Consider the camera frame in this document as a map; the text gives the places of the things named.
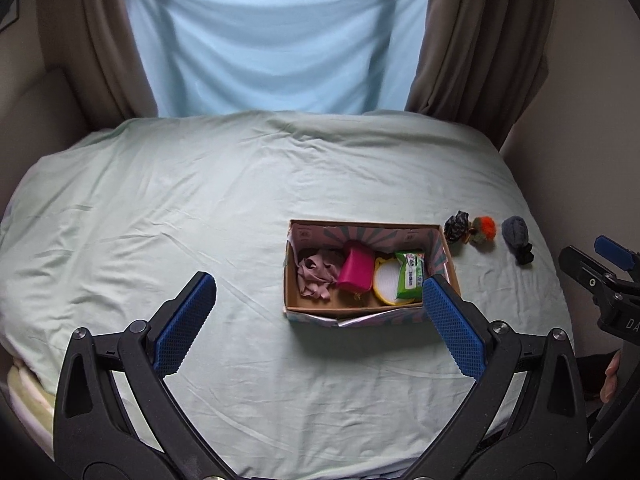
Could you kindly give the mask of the person's right hand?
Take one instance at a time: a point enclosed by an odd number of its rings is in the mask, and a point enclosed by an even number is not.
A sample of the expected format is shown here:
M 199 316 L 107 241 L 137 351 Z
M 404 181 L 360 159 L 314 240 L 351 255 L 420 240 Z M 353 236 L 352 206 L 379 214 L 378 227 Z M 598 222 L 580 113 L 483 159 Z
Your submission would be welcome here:
M 618 384 L 617 372 L 620 368 L 621 357 L 622 352 L 620 350 L 616 351 L 605 369 L 605 380 L 600 390 L 600 400 L 603 404 L 608 404 L 615 396 Z

